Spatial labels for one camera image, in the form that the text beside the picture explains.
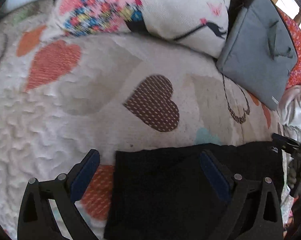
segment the red floral pillow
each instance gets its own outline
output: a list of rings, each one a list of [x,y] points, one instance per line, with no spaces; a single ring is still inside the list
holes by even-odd
[[[286,13],[284,13],[280,9],[278,10],[289,28],[298,56],[298,61],[292,69],[289,81],[286,85],[286,89],[289,89],[292,86],[301,85],[301,29],[298,27],[297,23],[292,20]]]

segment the gray laptop sleeve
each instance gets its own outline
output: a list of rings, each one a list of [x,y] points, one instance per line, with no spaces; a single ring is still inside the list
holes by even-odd
[[[276,110],[296,62],[292,38],[273,2],[245,0],[217,68]]]

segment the cat print pillow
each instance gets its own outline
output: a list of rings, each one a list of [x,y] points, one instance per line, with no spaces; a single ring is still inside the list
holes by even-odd
[[[57,0],[42,40],[101,32],[150,33],[218,58],[230,0]]]

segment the quilted bedspread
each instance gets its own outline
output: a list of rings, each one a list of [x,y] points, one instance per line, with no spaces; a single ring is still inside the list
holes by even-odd
[[[102,238],[116,150],[241,145],[281,132],[278,114],[209,56],[131,34],[40,43],[46,20],[0,22],[0,224],[12,239],[28,180],[67,173],[92,148],[102,165],[77,206]]]

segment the black garment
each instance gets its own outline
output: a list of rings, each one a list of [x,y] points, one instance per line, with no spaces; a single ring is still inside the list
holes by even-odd
[[[197,145],[116,153],[107,240],[204,240],[227,203],[217,197],[200,165],[209,149],[230,171],[250,180],[284,185],[281,151],[272,142],[243,146]]]

